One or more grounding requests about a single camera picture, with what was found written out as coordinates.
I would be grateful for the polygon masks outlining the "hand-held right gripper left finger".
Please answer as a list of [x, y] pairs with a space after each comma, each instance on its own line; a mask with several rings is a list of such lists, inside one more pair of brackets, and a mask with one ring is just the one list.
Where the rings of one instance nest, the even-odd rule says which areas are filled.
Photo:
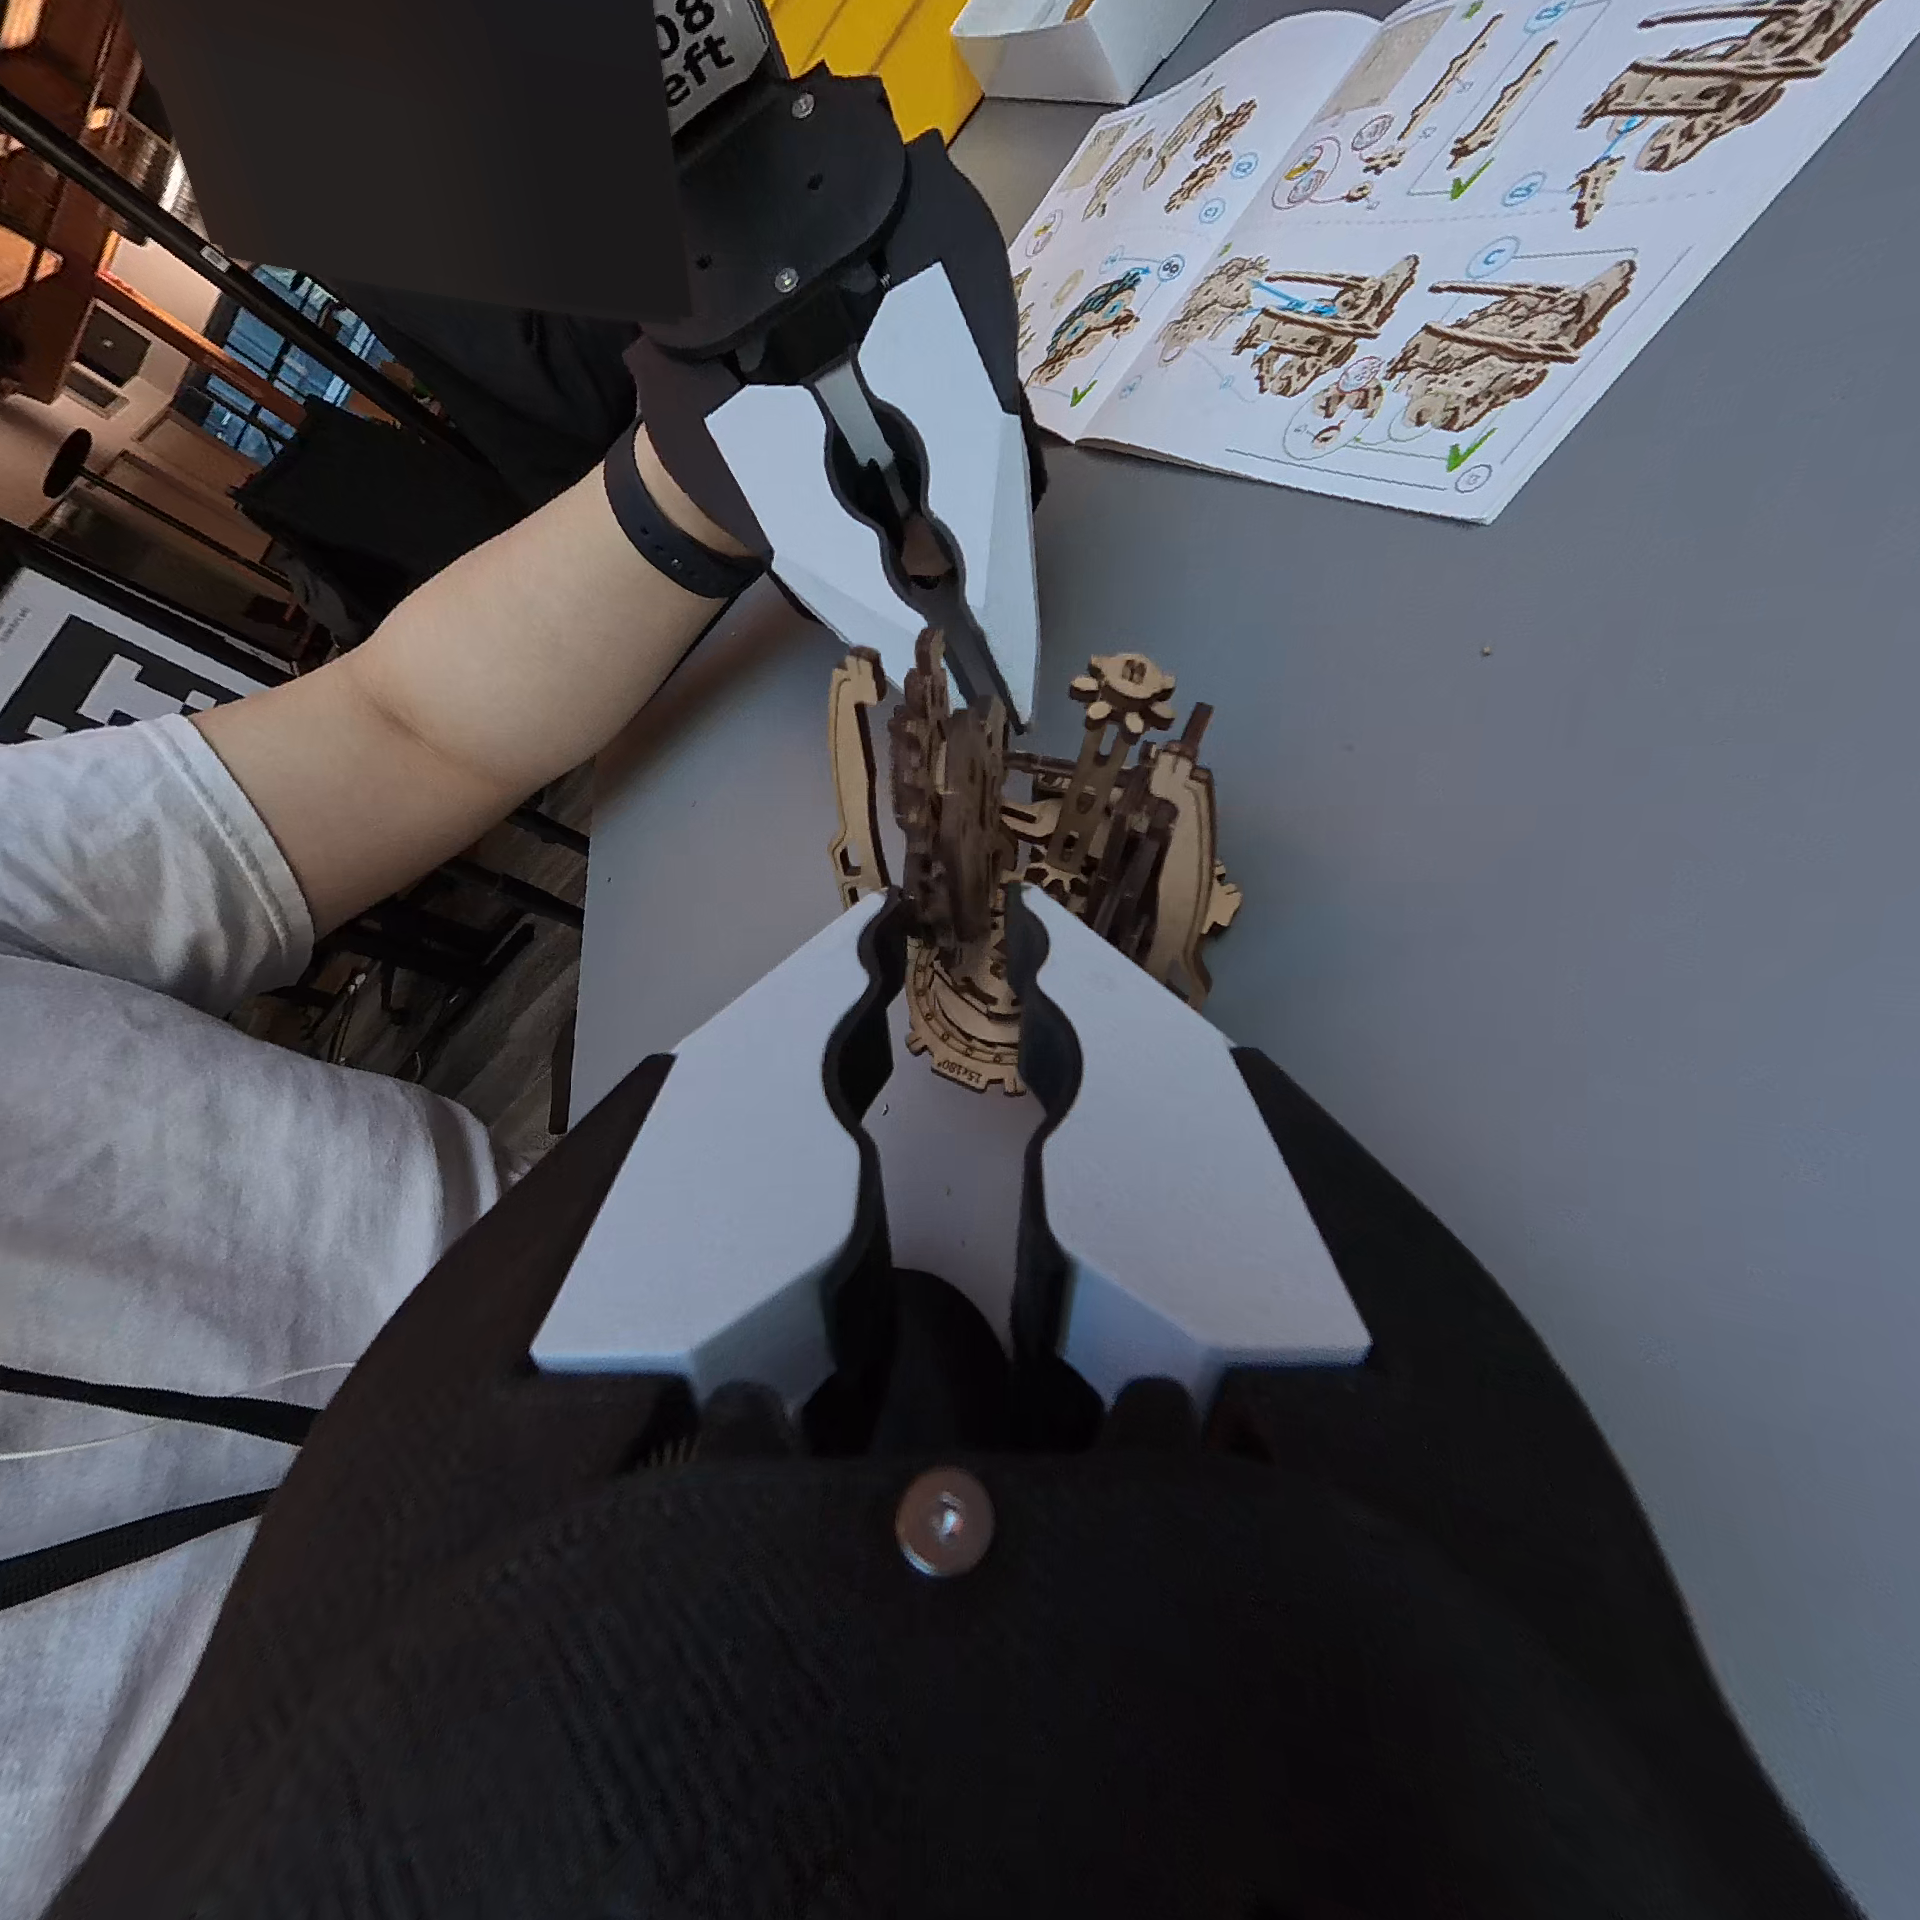
[[904, 903], [863, 897], [671, 1055], [533, 1337], [546, 1375], [660, 1375], [807, 1400], [846, 1290], [884, 1263], [877, 1150]]

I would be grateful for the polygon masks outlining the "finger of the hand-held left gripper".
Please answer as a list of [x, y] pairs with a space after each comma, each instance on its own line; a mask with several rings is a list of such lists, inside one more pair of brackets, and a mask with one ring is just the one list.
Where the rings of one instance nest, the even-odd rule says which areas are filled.
[[[975, 635], [961, 589], [945, 611], [908, 602], [883, 562], [879, 532], [834, 492], [828, 419], [812, 395], [753, 385], [710, 417], [710, 435], [771, 544], [774, 576], [806, 611], [846, 645], [873, 650], [895, 683], [927, 626], [945, 628], [949, 659], [961, 659], [961, 635]], [[1000, 695], [979, 635], [974, 652], [982, 687], [971, 697]]]
[[993, 683], [1028, 725], [1040, 666], [1032, 471], [941, 263], [889, 288], [858, 350], [868, 395], [909, 433], [923, 509], [945, 536]]

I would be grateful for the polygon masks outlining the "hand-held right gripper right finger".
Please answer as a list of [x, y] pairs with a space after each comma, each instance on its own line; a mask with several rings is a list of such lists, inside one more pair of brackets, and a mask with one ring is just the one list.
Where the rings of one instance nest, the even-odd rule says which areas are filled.
[[1235, 1048], [1045, 890], [1013, 889], [1021, 1175], [1013, 1336], [1101, 1403], [1238, 1365], [1352, 1365], [1370, 1333]]

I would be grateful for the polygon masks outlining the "wooden gear model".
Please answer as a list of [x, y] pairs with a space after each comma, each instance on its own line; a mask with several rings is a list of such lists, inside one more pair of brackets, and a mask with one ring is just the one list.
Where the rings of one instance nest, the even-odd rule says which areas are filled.
[[943, 639], [925, 630], [886, 718], [889, 791], [902, 876], [879, 847], [869, 719], [884, 695], [873, 650], [828, 679], [828, 841], [843, 907], [886, 889], [908, 903], [906, 1046], [967, 1091], [1021, 1092], [1021, 1001], [1005, 948], [1005, 887], [1055, 898], [1150, 977], [1200, 1007], [1213, 979], [1204, 943], [1243, 900], [1216, 847], [1213, 708], [1183, 728], [1176, 682], [1135, 650], [1094, 655], [1070, 683], [1084, 709], [1073, 759], [1014, 748], [1000, 703], [975, 711], [949, 692]]

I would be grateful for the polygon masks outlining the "person's left forearm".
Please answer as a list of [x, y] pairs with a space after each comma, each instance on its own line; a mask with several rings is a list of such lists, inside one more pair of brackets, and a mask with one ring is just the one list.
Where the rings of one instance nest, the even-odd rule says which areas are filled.
[[642, 558], [584, 476], [350, 653], [193, 728], [330, 931], [593, 760], [719, 611]]

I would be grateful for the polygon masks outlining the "model instruction booklet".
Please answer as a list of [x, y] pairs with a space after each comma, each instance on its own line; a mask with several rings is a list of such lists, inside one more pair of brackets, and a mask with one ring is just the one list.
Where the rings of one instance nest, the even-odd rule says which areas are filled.
[[1299, 12], [1090, 125], [1009, 246], [1066, 441], [1490, 522], [1916, 4]]

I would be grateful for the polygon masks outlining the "yellow plastic bin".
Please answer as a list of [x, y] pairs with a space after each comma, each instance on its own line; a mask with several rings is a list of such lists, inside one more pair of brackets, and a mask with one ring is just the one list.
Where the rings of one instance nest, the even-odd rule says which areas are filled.
[[953, 26], [966, 1], [768, 1], [774, 36], [794, 75], [827, 65], [876, 77], [904, 139], [954, 139], [982, 97]]

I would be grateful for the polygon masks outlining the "white cardboard tray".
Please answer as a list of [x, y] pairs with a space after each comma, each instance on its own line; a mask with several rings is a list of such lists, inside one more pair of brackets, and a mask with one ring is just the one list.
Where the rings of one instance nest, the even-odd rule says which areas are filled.
[[1154, 1], [969, 1], [950, 36], [996, 100], [1127, 103], [1160, 62]]

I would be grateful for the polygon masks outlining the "black and white marker board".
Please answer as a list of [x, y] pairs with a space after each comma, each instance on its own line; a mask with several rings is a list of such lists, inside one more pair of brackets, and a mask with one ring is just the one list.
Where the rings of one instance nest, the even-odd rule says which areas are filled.
[[272, 663], [185, 636], [22, 568], [1, 594], [1, 744], [192, 716], [280, 683]]

